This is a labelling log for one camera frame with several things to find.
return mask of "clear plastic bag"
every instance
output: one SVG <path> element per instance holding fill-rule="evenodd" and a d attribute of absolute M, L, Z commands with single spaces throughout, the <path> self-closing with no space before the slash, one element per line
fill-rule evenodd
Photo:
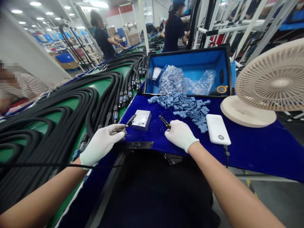
<path fill-rule="evenodd" d="M 168 66 L 159 80 L 160 94 L 184 93 L 184 73 L 182 69 Z"/>
<path fill-rule="evenodd" d="M 195 95 L 209 95 L 215 76 L 216 73 L 214 70 L 206 70 L 198 81 L 185 78 L 184 85 L 186 94 L 192 92 Z"/>

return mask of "white glove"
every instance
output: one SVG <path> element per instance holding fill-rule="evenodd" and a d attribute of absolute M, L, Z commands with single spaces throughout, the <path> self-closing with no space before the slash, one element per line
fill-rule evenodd
<path fill-rule="evenodd" d="M 127 132 L 123 131 L 125 124 L 112 124 L 96 131 L 90 143 L 80 154 L 82 165 L 93 166 L 113 148 L 114 143 L 123 139 Z"/>
<path fill-rule="evenodd" d="M 173 120 L 170 122 L 171 130 L 165 131 L 166 138 L 172 142 L 174 145 L 184 149 L 188 153 L 189 147 L 200 141 L 195 138 L 190 127 L 179 120 Z"/>

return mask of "white fan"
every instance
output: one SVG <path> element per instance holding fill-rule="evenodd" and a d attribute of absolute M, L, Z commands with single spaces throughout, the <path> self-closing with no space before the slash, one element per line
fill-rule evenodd
<path fill-rule="evenodd" d="M 304 110 L 304 38 L 279 45 L 251 61 L 235 83 L 237 96 L 221 103 L 231 121 L 253 128 L 276 120 L 274 111 Z"/>

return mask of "factory floor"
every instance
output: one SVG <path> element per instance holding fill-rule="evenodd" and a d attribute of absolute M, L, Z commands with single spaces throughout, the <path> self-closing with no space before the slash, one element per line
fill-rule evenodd
<path fill-rule="evenodd" d="M 304 123 L 287 122 L 283 113 L 277 113 L 278 119 L 294 138 L 304 146 Z M 243 174 L 240 169 L 229 167 L 234 174 Z M 286 226 L 299 228 L 304 226 L 304 184 L 296 182 L 251 181 L 257 197 Z M 214 211 L 221 218 L 220 228 L 230 228 L 224 212 L 214 197 Z"/>

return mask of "blue tablecloth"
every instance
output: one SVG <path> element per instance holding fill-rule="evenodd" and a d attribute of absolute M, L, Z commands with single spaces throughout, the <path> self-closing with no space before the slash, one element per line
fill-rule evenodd
<path fill-rule="evenodd" d="M 166 126 L 158 116 L 162 115 L 168 122 L 179 119 L 187 123 L 203 146 L 223 165 L 226 165 L 223 146 L 211 143 L 208 132 L 202 134 L 188 117 L 182 119 L 174 116 L 173 108 L 165 109 L 158 103 L 149 104 L 148 98 L 150 96 L 136 96 L 121 120 L 121 123 L 125 124 L 138 109 L 151 111 L 152 119 L 148 131 L 129 127 L 126 141 L 154 142 L 152 147 L 154 150 L 188 156 L 182 149 L 166 139 L 164 135 Z M 231 145 L 228 147 L 229 166 L 304 182 L 304 148 L 278 120 L 265 128 L 243 127 L 222 114 L 220 110 L 222 98 L 208 99 L 211 101 L 211 104 L 207 106 L 210 109 L 209 113 L 223 117 L 231 139 Z"/>

